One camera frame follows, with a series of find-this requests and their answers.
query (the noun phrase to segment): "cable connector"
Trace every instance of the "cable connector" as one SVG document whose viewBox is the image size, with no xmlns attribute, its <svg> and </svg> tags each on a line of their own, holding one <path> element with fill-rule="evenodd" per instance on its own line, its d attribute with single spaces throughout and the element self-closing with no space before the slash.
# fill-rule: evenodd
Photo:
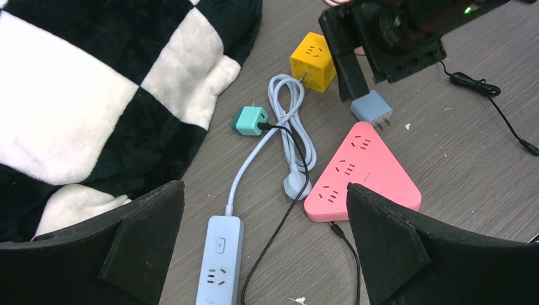
<svg viewBox="0 0 539 305">
<path fill-rule="evenodd" d="M 328 222 L 329 224 L 329 227 L 331 228 L 331 231 L 333 231 L 333 233 L 335 233 L 335 235 L 337 235 L 338 237 L 342 238 L 342 239 L 346 239 L 346 236 L 345 236 L 345 232 L 341 229 L 341 227 L 339 227 L 335 222 Z"/>
<path fill-rule="evenodd" d="M 526 140 L 524 140 L 524 139 L 521 139 L 521 140 L 519 141 L 519 143 L 520 143 L 522 146 L 524 146 L 524 148 L 525 148 L 530 154 L 532 154 L 532 155 L 534 155 L 534 156 L 539 156 L 539 149 L 538 149 L 535 145 L 529 143 L 528 141 L 526 141 Z"/>
<path fill-rule="evenodd" d="M 310 181 L 307 181 L 307 187 L 303 187 L 306 180 L 307 177 L 303 173 L 298 171 L 289 173 L 285 180 L 283 180 L 286 195 L 288 195 L 290 198 L 299 198 L 299 200 L 304 200 L 305 197 L 307 197 L 307 195 L 309 195 L 313 190 L 313 186 L 311 185 Z"/>
<path fill-rule="evenodd" d="M 382 123 L 391 125 L 389 117 L 393 114 L 393 109 L 374 90 L 366 96 L 354 100 L 350 110 L 360 121 L 369 122 L 380 130 L 383 130 Z"/>
<path fill-rule="evenodd" d="M 258 129 L 266 130 L 266 131 L 271 130 L 273 128 L 273 125 L 269 124 L 268 122 L 260 122 L 256 124 L 256 126 L 258 127 Z"/>
</svg>

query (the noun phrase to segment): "black foam piece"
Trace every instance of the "black foam piece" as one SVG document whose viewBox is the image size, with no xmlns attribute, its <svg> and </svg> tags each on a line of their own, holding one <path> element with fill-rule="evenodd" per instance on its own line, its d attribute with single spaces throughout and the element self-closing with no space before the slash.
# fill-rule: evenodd
<svg viewBox="0 0 539 305">
<path fill-rule="evenodd" d="M 33 242 L 0 243 L 0 304 L 158 304 L 183 211 L 173 181 Z"/>
<path fill-rule="evenodd" d="M 459 229 L 348 186 L 371 305 L 539 304 L 539 244 Z"/>
</svg>

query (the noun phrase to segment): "black cable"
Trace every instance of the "black cable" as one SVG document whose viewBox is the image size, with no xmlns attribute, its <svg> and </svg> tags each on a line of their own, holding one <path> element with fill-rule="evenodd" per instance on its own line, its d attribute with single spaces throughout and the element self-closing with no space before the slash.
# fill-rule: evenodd
<svg viewBox="0 0 539 305">
<path fill-rule="evenodd" d="M 504 120 L 505 124 L 507 124 L 507 127 L 509 127 L 509 130 L 511 131 L 513 136 L 519 141 L 519 143 L 530 154 L 534 156 L 539 156 L 539 149 L 535 147 L 533 144 L 530 144 L 528 141 L 520 138 L 520 136 L 513 129 L 513 126 L 511 126 L 511 123 L 509 123 L 509 120 L 505 117 L 501 109 L 494 102 L 493 97 L 497 97 L 501 93 L 500 87 L 487 84 L 485 79 L 475 80 L 462 72 L 449 73 L 446 69 L 446 65 L 443 62 L 440 62 L 440 64 L 442 64 L 442 66 L 444 67 L 444 73 L 446 73 L 446 75 L 449 76 L 449 80 L 451 81 L 452 84 L 467 88 L 469 90 L 472 90 L 474 92 L 481 94 L 483 97 L 488 98 L 488 100 L 492 103 L 494 108 L 496 108 L 501 118 Z"/>
<path fill-rule="evenodd" d="M 331 228 L 331 231 L 335 233 L 338 237 L 342 238 L 350 251 L 352 251 L 352 255 L 355 259 L 355 266 L 357 268 L 357 286 L 356 286 L 356 296 L 355 296 L 355 304 L 359 305 L 360 295 L 361 295 L 361 267 L 359 264 L 359 256 L 357 255 L 356 251 L 354 250 L 352 244 L 348 241 L 348 238 L 345 236 L 345 232 L 339 227 L 336 223 L 329 222 L 329 227 Z"/>
<path fill-rule="evenodd" d="M 271 238 L 269 239 L 268 243 L 264 247 L 264 250 L 262 250 L 262 253 L 260 253 L 260 256 L 255 261 L 253 267 L 251 268 L 251 271 L 247 275 L 247 278 L 245 279 L 245 283 L 243 284 L 242 295 L 241 295 L 241 298 L 240 298 L 240 302 L 241 302 L 242 305 L 245 305 L 245 293 L 247 292 L 247 285 L 249 284 L 249 281 L 252 278 L 252 276 L 254 274 L 254 271 L 256 270 L 256 267 L 258 267 L 258 265 L 262 261 L 262 258 L 264 257 L 264 254 L 266 254 L 266 252 L 270 248 L 271 243 L 277 237 L 277 234 L 281 230 L 282 226 L 284 225 L 285 221 L 287 220 L 288 216 L 290 215 L 292 209 L 295 207 L 296 203 L 299 201 L 299 198 L 301 197 L 301 195 L 303 194 L 303 192 L 307 188 L 307 185 L 309 184 L 309 170 L 307 169 L 307 162 L 305 162 L 305 157 L 303 156 L 303 152 L 301 152 L 301 148 L 300 148 L 299 144 L 297 143 L 297 140 L 294 137 L 294 135 L 292 134 L 292 132 L 286 127 L 275 126 L 275 125 L 271 125 L 269 123 L 259 123 L 258 128 L 260 128 L 262 130 L 270 130 L 272 128 L 278 128 L 278 129 L 286 131 L 290 135 L 290 137 L 294 141 L 294 145 L 296 146 L 299 157 L 301 158 L 301 161 L 303 162 L 303 166 L 305 167 L 305 184 L 303 184 L 303 187 L 301 188 L 301 191 L 299 192 L 297 197 L 294 199 L 294 201 L 292 201 L 292 204 L 290 204 L 290 207 L 286 211 L 283 219 L 281 220 L 281 223 L 279 223 L 279 226 L 277 227 L 277 229 L 275 230 L 273 235 L 271 235 Z"/>
</svg>

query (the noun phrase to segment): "black device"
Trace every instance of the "black device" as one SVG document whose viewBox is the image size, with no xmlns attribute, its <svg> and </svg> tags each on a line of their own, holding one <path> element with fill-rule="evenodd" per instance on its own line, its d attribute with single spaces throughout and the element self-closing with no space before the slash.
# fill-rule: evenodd
<svg viewBox="0 0 539 305">
<path fill-rule="evenodd" d="M 346 206 L 371 305 L 539 304 L 539 243 L 459 229 L 360 184 Z"/>
<path fill-rule="evenodd" d="M 0 304 L 157 305 L 184 212 L 171 181 L 128 205 L 35 237 L 0 243 Z"/>
<path fill-rule="evenodd" d="M 365 50 L 375 83 L 394 83 L 444 60 L 443 35 L 507 2 L 351 0 L 325 10 L 318 22 L 337 70 L 341 100 L 355 100 L 370 92 L 355 48 Z"/>
</svg>

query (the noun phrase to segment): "light blue plug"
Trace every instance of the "light blue plug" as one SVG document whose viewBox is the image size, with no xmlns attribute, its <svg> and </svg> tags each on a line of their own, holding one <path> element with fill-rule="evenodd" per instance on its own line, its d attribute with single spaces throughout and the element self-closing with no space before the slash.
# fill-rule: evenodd
<svg viewBox="0 0 539 305">
<path fill-rule="evenodd" d="M 268 113 L 262 107 L 243 106 L 232 120 L 232 129 L 240 135 L 261 135 L 258 123 L 268 122 Z"/>
<path fill-rule="evenodd" d="M 372 126 L 378 125 L 380 128 L 382 123 L 389 125 L 388 119 L 393 113 L 393 109 L 374 90 L 354 100 L 350 109 L 360 121 L 369 122 Z"/>
</svg>

